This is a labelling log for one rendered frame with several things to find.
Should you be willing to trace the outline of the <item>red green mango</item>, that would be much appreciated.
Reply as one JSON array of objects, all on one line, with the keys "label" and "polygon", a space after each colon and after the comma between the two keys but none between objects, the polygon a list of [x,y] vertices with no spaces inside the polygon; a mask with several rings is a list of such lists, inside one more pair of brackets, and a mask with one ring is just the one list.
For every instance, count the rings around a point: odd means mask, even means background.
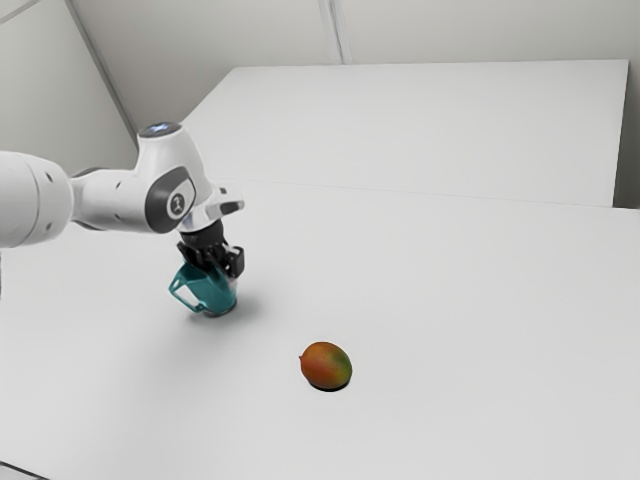
[{"label": "red green mango", "polygon": [[307,382],[323,391],[346,387],[353,375],[349,356],[331,342],[318,341],[310,344],[299,356],[299,363]]}]

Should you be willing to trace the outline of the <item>teal faceted mug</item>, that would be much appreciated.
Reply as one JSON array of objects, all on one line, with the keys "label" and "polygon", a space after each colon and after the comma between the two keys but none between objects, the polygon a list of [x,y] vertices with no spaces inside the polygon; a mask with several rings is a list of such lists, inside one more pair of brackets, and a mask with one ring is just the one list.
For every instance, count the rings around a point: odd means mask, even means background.
[{"label": "teal faceted mug", "polygon": [[219,281],[217,270],[207,273],[184,263],[170,282],[169,292],[194,313],[222,316],[235,307],[237,295],[224,295]]}]

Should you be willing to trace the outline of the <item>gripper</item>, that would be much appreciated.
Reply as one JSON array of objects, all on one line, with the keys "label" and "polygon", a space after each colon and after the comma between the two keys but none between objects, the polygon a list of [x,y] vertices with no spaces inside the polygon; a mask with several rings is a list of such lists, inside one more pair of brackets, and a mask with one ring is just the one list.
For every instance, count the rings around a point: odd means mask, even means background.
[{"label": "gripper", "polygon": [[181,233],[177,247],[184,260],[204,272],[217,270],[219,289],[226,296],[237,295],[237,278],[245,269],[244,249],[230,245],[222,223],[213,223],[196,232]]}]

